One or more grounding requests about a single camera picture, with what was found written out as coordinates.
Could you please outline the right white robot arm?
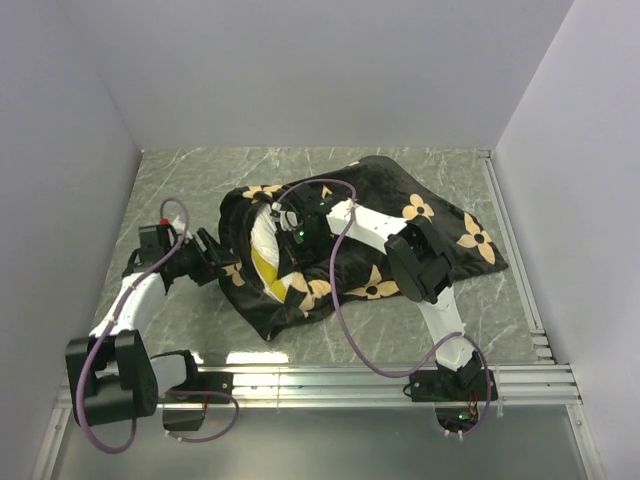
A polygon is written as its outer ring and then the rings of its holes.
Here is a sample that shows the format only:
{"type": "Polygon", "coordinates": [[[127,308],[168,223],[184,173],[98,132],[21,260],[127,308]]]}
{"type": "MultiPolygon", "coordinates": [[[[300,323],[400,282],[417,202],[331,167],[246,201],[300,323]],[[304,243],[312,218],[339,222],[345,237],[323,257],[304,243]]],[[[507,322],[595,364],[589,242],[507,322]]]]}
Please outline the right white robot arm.
{"type": "Polygon", "coordinates": [[[464,331],[453,292],[453,259],[436,229],[425,218],[406,220],[392,217],[357,203],[356,190],[346,197],[327,198],[314,192],[307,181],[282,194],[271,206],[277,229],[296,253],[308,259],[334,239],[329,257],[329,282],[335,313],[343,333],[356,355],[372,371],[392,378],[376,367],[359,350],[348,331],[339,304],[335,263],[344,239],[358,241],[386,256],[391,276],[402,295],[417,303],[434,347],[410,376],[430,358],[436,359],[444,394],[460,400],[472,392],[476,377],[488,373],[480,347],[464,331]]]}

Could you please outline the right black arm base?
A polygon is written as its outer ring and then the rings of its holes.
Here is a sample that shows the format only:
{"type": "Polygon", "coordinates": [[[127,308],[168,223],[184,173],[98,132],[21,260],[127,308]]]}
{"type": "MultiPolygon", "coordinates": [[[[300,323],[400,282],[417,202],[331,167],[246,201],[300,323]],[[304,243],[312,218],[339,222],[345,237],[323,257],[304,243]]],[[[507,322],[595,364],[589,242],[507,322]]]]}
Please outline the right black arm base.
{"type": "Polygon", "coordinates": [[[438,426],[446,434],[464,437],[482,423],[484,409],[498,400],[494,372],[482,369],[467,386],[440,370],[420,370],[409,377],[403,394],[413,403],[433,403],[438,426]]]}

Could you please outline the black pillowcase with tan flowers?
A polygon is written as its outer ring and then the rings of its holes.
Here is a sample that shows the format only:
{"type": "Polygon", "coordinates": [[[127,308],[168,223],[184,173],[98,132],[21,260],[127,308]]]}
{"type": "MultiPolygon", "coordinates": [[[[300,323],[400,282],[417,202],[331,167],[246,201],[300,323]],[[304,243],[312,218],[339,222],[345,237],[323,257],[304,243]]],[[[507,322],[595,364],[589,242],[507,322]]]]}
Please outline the black pillowcase with tan flowers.
{"type": "Polygon", "coordinates": [[[507,268],[474,215],[385,156],[236,188],[221,203],[219,237],[235,257],[221,289],[266,341],[339,305],[399,295],[436,303],[455,282],[507,268]]]}

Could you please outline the white pillow with yellow piping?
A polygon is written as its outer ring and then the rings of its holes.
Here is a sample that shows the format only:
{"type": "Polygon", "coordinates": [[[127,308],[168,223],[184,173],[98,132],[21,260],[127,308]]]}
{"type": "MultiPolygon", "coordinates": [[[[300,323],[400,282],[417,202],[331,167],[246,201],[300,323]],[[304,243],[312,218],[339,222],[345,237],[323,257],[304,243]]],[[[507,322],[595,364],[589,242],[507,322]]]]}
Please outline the white pillow with yellow piping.
{"type": "Polygon", "coordinates": [[[283,303],[288,288],[291,286],[293,273],[280,275],[279,267],[284,264],[280,260],[276,225],[270,215],[270,207],[262,205],[254,219],[250,232],[251,260],[263,291],[274,300],[283,303]]]}

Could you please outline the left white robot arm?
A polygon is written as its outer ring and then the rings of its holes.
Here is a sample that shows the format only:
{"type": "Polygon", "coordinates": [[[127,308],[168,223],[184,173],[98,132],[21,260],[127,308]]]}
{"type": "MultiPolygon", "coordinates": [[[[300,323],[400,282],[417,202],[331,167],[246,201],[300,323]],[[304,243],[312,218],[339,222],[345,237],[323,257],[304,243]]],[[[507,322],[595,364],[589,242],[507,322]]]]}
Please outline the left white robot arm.
{"type": "Polygon", "coordinates": [[[150,356],[142,336],[176,279],[203,286],[222,277],[236,259],[203,228],[180,233],[162,220],[139,228],[138,235],[106,316],[66,348],[74,415],[82,426],[148,417],[165,394],[189,402],[205,386],[190,351],[150,356]]]}

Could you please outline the aluminium mounting rail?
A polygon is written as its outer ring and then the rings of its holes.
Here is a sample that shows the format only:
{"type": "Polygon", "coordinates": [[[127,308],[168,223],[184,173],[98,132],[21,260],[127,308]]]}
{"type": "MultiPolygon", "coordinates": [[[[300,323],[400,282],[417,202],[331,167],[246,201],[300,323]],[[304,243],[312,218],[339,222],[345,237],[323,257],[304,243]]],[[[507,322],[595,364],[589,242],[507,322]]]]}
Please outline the aluminium mounting rail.
{"type": "MultiPolygon", "coordinates": [[[[495,406],[579,405],[582,398],[570,367],[495,365],[495,406]]],[[[413,402],[403,394],[409,377],[387,378],[365,366],[227,365],[200,373],[234,375],[233,397],[247,408],[396,407],[413,402]]]]}

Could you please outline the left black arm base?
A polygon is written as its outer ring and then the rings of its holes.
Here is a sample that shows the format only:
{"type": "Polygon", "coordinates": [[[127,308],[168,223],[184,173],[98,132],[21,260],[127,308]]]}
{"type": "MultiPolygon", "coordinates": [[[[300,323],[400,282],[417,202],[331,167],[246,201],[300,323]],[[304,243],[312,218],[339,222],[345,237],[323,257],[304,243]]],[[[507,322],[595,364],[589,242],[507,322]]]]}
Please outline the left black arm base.
{"type": "Polygon", "coordinates": [[[239,418],[233,397],[234,375],[227,372],[200,373],[194,386],[169,391],[159,400],[165,435],[179,442],[204,443],[226,434],[239,418]],[[226,424],[213,432],[207,415],[214,407],[230,407],[226,424]]]}

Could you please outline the side aluminium rail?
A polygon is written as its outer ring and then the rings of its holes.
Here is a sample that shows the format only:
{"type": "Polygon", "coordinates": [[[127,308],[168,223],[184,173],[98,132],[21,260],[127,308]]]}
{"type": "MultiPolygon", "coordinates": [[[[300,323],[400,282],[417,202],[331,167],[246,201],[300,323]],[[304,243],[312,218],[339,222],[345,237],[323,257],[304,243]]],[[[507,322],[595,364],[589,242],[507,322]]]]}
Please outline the side aluminium rail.
{"type": "Polygon", "coordinates": [[[557,360],[541,320],[536,301],[529,283],[526,268],[517,244],[515,233],[509,218],[507,206],[501,192],[496,171],[493,165],[492,150],[478,150],[477,156],[482,164],[487,187],[496,212],[498,224],[514,272],[516,286],[533,340],[537,363],[556,364],[557,360]]]}

